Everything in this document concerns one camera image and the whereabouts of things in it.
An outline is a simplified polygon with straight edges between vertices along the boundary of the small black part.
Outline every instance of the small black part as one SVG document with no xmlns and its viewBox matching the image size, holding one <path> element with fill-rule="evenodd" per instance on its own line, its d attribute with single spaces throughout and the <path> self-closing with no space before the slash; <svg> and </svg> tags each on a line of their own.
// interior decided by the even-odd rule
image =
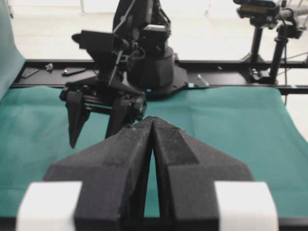
<svg viewBox="0 0 308 231">
<path fill-rule="evenodd" d="M 63 70 L 62 76 L 68 77 L 68 76 L 73 76 L 82 72 L 85 72 L 87 69 L 86 68 L 75 68 L 75 67 L 67 67 Z"/>
<path fill-rule="evenodd" d="M 34 75 L 36 72 L 38 72 L 39 69 L 26 67 L 21 75 L 21 78 L 28 78 L 31 75 Z"/>
<path fill-rule="evenodd" d="M 82 30 L 79 47 L 88 51 L 95 51 L 96 53 L 111 53 L 114 48 L 114 42 L 114 34 Z"/>
<path fill-rule="evenodd" d="M 81 34 L 74 34 L 72 35 L 72 40 L 76 43 L 80 43 Z"/>
<path fill-rule="evenodd" d="M 45 181 L 82 181 L 78 231 L 118 231 L 121 219 L 142 219 L 152 145 L 152 117 L 52 164 Z"/>
<path fill-rule="evenodd" d="M 90 112 L 86 110 L 83 104 L 82 92 L 69 91 L 66 96 L 66 107 L 69 121 L 69 140 L 71 147 L 74 148 Z"/>
</svg>

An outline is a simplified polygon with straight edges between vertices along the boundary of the white tape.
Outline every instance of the white tape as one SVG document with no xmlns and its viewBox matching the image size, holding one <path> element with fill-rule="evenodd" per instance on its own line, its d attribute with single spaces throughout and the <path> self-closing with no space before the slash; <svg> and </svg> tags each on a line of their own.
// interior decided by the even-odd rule
<svg viewBox="0 0 308 231">
<path fill-rule="evenodd" d="M 264 182 L 215 181 L 220 231 L 278 231 L 277 209 Z"/>
<path fill-rule="evenodd" d="M 75 231 L 82 182 L 32 183 L 20 204 L 17 231 Z"/>
</svg>

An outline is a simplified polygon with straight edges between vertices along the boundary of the wire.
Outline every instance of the wire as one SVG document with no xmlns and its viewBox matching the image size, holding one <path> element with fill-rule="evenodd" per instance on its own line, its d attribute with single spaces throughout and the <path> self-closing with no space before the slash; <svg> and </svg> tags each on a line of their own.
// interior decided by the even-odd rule
<svg viewBox="0 0 308 231">
<path fill-rule="evenodd" d="M 301 53 L 301 54 L 297 54 L 297 55 L 288 57 L 287 60 L 289 60 L 289 59 L 294 59 L 294 58 L 297 58 L 297 57 L 299 57 L 299 56 L 303 56 L 303 55 L 306 55 L 306 54 L 308 54 L 308 52 L 305 52 L 305 53 Z"/>
<path fill-rule="evenodd" d="M 299 56 L 303 56 L 303 55 L 306 55 L 306 54 L 308 54 L 308 52 L 305 52 L 305 53 L 301 53 L 301 54 L 297 54 L 297 55 L 288 57 L 287 60 L 289 60 L 289 59 L 294 59 L 294 58 L 297 58 L 297 57 L 299 57 Z M 282 75 L 282 74 L 284 74 L 284 73 L 285 73 L 285 71 L 280 72 L 280 73 L 278 74 L 278 76 L 280 76 L 280 75 Z"/>
<path fill-rule="evenodd" d="M 98 74 L 99 74 L 98 72 L 96 72 L 97 67 L 98 67 L 98 65 L 95 65 L 95 67 L 93 69 L 93 72 L 95 73 L 96 76 L 98 76 Z"/>
<path fill-rule="evenodd" d="M 133 0 L 129 6 L 129 8 L 127 9 L 126 13 L 124 16 L 121 17 L 121 22 L 114 28 L 112 33 L 115 33 L 118 31 L 118 29 L 126 22 L 128 14 L 130 13 L 131 9 L 133 8 L 134 4 L 135 4 L 136 0 Z"/>
</svg>

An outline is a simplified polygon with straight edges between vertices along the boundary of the black metal frame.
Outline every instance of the black metal frame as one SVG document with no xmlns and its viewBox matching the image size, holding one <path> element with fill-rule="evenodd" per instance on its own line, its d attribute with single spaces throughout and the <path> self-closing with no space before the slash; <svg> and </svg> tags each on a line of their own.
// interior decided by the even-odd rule
<svg viewBox="0 0 308 231">
<path fill-rule="evenodd" d="M 16 218 L 0 218 L 2 231 L 15 231 Z M 279 231 L 306 231 L 308 218 L 279 218 Z M 171 220 L 160 218 L 144 218 L 142 220 L 123 220 L 123 231 L 174 231 Z M 213 227 L 204 227 L 205 231 L 216 231 Z"/>
<path fill-rule="evenodd" d="M 16 81 L 12 84 L 11 88 L 24 88 L 24 87 L 34 87 L 34 86 L 49 86 L 54 88 L 63 88 L 65 83 L 52 83 L 52 84 L 42 84 L 42 83 L 28 83 L 27 79 L 19 82 L 21 79 L 21 74 L 26 67 L 33 67 L 38 69 L 44 69 L 45 65 L 48 63 L 53 63 L 54 66 L 58 65 L 61 68 L 65 67 L 85 67 L 88 70 L 93 69 L 95 67 L 95 63 L 91 60 L 27 60 L 19 73 Z M 221 79 L 217 80 L 215 84 L 208 84 L 200 86 L 198 84 L 193 88 L 185 88 L 185 89 L 208 89 L 208 88 L 217 88 L 217 87 L 226 87 L 226 86 L 240 86 L 240 87 L 273 87 L 277 88 L 282 95 L 289 94 L 308 94 L 308 85 L 278 85 L 278 84 L 258 84 L 252 83 L 250 81 L 249 68 L 263 69 L 266 70 L 271 67 L 271 62 L 261 62 L 251 64 L 250 62 L 241 62 L 241 61 L 177 61 L 179 67 L 188 70 L 188 73 L 213 73 L 215 72 L 215 76 L 220 76 Z M 282 61 L 281 68 L 292 68 L 292 69 L 308 69 L 308 64 L 304 61 L 302 62 L 294 62 L 290 61 L 287 64 Z M 238 81 L 232 81 L 232 77 L 230 73 L 238 73 L 243 77 L 243 81 L 239 83 Z M 196 79 L 190 78 L 189 81 L 192 83 L 196 83 Z"/>
</svg>

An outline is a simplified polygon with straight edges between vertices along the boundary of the green cloth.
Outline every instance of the green cloth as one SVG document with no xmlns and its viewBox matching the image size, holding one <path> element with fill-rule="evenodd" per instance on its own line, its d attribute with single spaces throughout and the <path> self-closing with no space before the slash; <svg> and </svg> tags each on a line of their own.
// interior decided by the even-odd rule
<svg viewBox="0 0 308 231">
<path fill-rule="evenodd" d="M 0 0 L 0 100 L 18 76 L 25 59 L 17 50 L 5 0 Z"/>
<path fill-rule="evenodd" d="M 72 150 L 59 90 L 10 90 L 0 102 L 0 216 L 15 215 L 25 188 L 52 162 L 103 139 L 108 116 L 91 114 Z M 149 102 L 159 116 L 197 139 L 248 164 L 266 181 L 280 217 L 308 217 L 308 144 L 296 130 L 281 95 L 269 88 L 182 91 Z M 145 215 L 159 215 L 154 159 Z"/>
</svg>

